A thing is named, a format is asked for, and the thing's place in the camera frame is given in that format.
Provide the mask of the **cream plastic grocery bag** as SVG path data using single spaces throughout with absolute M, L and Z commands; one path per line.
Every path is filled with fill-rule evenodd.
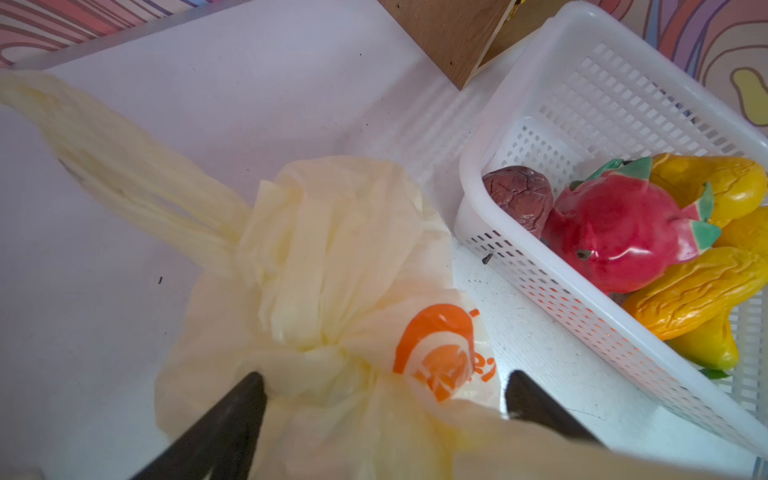
M 499 411 L 451 235 L 400 165 L 292 162 L 248 204 L 54 76 L 6 72 L 1 101 L 92 198 L 202 268 L 155 383 L 172 442 L 259 376 L 224 454 L 250 479 L 700 477 Z

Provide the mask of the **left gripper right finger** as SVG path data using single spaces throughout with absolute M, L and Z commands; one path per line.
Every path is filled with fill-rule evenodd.
M 505 387 L 507 413 L 518 420 L 546 427 L 574 441 L 603 443 L 538 383 L 521 370 L 510 373 Z

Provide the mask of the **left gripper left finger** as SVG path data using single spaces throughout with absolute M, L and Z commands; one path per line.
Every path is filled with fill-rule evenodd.
M 246 375 L 133 479 L 246 479 L 266 406 L 262 376 Z

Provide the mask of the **white perforated plastic basket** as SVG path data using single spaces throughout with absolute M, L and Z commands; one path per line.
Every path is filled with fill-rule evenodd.
M 456 237 L 669 411 L 767 454 L 767 295 L 736 307 L 741 360 L 711 381 L 489 199 L 483 176 L 521 164 L 554 191 L 612 159 L 662 152 L 767 160 L 767 141 L 601 9 L 571 2 L 535 32 L 482 111 L 459 165 Z

